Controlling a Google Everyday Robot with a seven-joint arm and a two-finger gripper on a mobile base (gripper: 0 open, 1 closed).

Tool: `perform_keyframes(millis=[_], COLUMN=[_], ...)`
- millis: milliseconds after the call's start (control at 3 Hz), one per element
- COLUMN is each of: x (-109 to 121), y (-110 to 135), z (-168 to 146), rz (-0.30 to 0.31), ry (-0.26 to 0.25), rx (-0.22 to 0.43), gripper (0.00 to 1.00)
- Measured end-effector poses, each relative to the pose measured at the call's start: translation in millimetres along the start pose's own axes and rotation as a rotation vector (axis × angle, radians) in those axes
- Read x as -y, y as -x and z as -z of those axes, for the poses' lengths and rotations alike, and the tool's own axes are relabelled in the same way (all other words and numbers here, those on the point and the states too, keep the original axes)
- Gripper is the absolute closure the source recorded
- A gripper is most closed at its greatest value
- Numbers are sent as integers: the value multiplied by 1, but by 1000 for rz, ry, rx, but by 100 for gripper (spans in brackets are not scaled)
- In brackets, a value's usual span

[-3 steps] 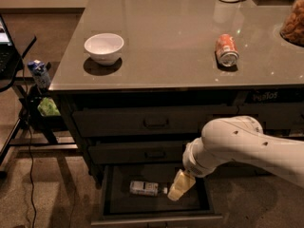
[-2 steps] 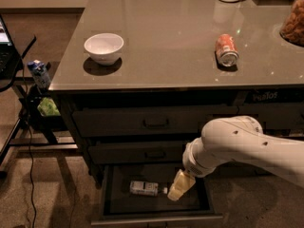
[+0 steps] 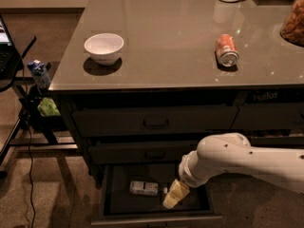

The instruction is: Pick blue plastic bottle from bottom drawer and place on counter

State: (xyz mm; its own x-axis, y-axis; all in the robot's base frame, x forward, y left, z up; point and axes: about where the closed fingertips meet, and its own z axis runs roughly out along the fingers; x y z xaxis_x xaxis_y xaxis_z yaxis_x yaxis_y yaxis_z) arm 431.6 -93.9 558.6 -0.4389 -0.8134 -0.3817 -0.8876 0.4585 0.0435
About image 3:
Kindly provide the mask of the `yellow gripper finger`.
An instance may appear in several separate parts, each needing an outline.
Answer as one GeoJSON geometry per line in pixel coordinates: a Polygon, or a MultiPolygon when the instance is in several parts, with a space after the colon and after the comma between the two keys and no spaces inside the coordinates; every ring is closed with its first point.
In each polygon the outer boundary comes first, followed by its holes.
{"type": "Polygon", "coordinates": [[[167,208],[167,209],[172,209],[174,208],[179,202],[181,201],[180,198],[173,197],[169,194],[167,194],[164,198],[164,201],[162,205],[167,208]]]}
{"type": "Polygon", "coordinates": [[[174,180],[169,189],[169,196],[174,200],[183,200],[190,192],[189,187],[179,180],[174,180]]]}

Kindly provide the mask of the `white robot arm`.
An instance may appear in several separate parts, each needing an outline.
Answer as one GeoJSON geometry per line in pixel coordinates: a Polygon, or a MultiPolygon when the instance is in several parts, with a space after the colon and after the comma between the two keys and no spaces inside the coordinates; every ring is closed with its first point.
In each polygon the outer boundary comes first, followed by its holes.
{"type": "Polygon", "coordinates": [[[239,133],[207,136],[196,150],[182,157],[179,177],[172,182],[162,205],[174,208],[192,188],[224,173],[249,175],[303,194],[303,157],[300,149],[254,147],[239,133]]]}

